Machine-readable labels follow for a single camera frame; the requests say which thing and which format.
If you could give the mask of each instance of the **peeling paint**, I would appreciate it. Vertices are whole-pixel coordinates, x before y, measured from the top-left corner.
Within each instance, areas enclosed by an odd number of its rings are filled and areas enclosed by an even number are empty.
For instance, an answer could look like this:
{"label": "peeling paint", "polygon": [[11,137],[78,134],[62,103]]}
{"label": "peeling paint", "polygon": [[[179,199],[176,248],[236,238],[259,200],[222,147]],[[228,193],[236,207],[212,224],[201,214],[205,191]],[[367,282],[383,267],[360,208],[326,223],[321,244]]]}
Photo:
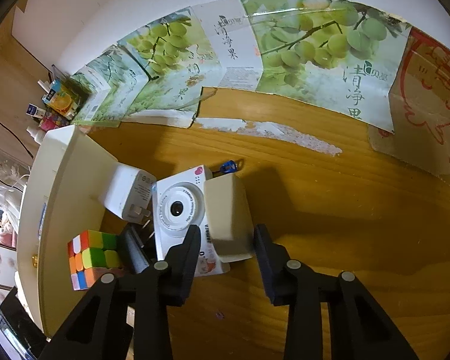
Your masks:
{"label": "peeling paint", "polygon": [[240,135],[283,140],[331,156],[342,152],[342,149],[320,140],[313,135],[303,134],[294,128],[273,122],[250,122],[242,119],[197,117],[195,123],[199,124],[201,128],[208,130],[236,132]]}

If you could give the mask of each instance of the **cardboard box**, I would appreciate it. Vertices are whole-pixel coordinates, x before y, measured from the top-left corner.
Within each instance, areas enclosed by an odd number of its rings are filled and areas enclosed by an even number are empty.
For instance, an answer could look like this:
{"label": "cardboard box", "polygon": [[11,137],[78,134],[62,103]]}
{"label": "cardboard box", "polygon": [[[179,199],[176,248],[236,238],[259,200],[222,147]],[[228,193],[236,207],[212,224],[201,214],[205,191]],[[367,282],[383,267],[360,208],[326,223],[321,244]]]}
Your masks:
{"label": "cardboard box", "polygon": [[395,134],[369,126],[373,149],[450,185],[450,50],[413,28],[389,99]]}

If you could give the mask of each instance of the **white camera toy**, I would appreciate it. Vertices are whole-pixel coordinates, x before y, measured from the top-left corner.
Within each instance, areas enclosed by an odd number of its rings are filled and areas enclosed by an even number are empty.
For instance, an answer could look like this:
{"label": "white camera toy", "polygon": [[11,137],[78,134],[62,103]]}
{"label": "white camera toy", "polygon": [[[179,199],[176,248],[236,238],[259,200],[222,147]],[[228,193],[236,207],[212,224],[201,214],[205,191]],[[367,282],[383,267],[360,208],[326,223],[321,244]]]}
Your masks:
{"label": "white camera toy", "polygon": [[157,258],[164,260],[172,246],[182,243],[188,227],[197,225],[201,242],[195,276],[230,270],[227,262],[220,261],[210,236],[204,198],[204,184],[209,179],[210,169],[200,165],[159,180],[152,189]]}

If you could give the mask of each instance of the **white bottle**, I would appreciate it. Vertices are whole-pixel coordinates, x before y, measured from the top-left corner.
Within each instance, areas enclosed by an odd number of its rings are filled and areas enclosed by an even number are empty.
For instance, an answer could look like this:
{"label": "white bottle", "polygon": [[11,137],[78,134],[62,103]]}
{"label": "white bottle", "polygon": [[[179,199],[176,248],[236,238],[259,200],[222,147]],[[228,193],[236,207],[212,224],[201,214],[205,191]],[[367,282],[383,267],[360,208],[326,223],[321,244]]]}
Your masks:
{"label": "white bottle", "polygon": [[27,127],[27,132],[31,135],[31,137],[37,142],[39,145],[42,144],[46,132],[41,128],[30,126]]}

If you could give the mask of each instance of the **rubik's cube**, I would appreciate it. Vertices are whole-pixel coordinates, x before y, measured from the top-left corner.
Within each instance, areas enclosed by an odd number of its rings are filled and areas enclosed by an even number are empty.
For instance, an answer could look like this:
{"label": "rubik's cube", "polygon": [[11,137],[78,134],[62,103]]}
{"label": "rubik's cube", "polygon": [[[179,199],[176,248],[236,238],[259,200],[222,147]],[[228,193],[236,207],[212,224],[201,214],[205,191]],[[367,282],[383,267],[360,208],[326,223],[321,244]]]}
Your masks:
{"label": "rubik's cube", "polygon": [[123,276],[116,238],[113,234],[86,230],[68,243],[68,262],[75,291],[90,288],[106,273]]}

